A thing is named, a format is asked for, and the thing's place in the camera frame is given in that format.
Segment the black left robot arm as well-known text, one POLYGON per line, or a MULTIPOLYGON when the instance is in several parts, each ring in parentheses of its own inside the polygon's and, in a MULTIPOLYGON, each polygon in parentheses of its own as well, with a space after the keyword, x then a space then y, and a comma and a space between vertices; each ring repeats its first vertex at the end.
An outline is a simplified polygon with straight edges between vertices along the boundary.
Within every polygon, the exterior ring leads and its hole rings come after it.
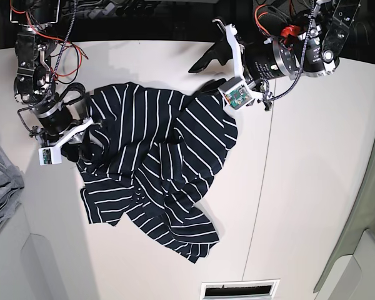
POLYGON ((293 16, 279 34, 269 32, 260 18, 267 15, 258 6, 254 22, 261 38, 245 42, 233 24, 213 19, 222 38, 215 42, 190 68, 189 73, 204 71, 209 63, 233 62, 234 75, 250 88, 280 77, 321 77, 332 74, 346 43, 360 1, 312 1, 309 9, 293 16))

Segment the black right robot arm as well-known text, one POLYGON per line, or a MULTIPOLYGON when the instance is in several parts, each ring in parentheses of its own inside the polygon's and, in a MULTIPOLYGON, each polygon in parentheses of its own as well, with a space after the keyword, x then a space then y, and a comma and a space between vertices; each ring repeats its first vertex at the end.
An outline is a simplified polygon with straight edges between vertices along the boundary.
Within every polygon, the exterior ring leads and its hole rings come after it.
POLYGON ((10 22, 21 27, 15 43, 14 97, 24 107, 17 115, 29 111, 40 123, 26 130, 39 143, 41 165, 59 164, 63 158, 89 162, 93 152, 88 129, 94 124, 86 107, 89 94, 75 80, 66 83, 62 93, 56 91, 61 82, 58 69, 64 51, 73 48, 78 64, 85 57, 84 51, 69 39, 78 2, 69 3, 71 20, 64 37, 57 36, 52 28, 60 20, 60 1, 10 1, 9 8, 10 22))

